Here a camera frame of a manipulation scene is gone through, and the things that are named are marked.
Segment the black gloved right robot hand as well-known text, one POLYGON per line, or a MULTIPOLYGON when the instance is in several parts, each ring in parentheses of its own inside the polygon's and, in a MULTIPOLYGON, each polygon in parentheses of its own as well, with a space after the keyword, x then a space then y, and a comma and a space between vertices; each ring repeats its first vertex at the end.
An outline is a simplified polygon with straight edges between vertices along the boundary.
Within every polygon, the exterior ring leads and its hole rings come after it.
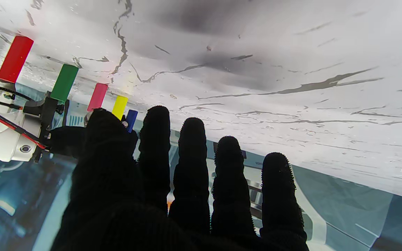
POLYGON ((51 153, 75 159, 97 151, 114 151, 116 148, 125 148, 128 154, 132 154, 139 138, 124 115, 118 119, 105 110, 90 113, 85 127, 59 127, 49 134, 46 145, 51 153))

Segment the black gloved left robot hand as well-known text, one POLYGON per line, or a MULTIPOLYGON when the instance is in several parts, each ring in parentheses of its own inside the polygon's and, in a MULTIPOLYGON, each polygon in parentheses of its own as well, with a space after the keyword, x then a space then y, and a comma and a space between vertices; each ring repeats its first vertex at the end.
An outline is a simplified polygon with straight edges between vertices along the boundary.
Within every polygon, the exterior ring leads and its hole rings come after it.
POLYGON ((255 232, 239 141, 222 137, 209 191, 203 121, 186 119, 170 180, 170 114, 147 111, 132 154, 125 148, 77 159, 52 251, 308 251, 303 214, 284 154, 262 165, 262 228, 255 232))

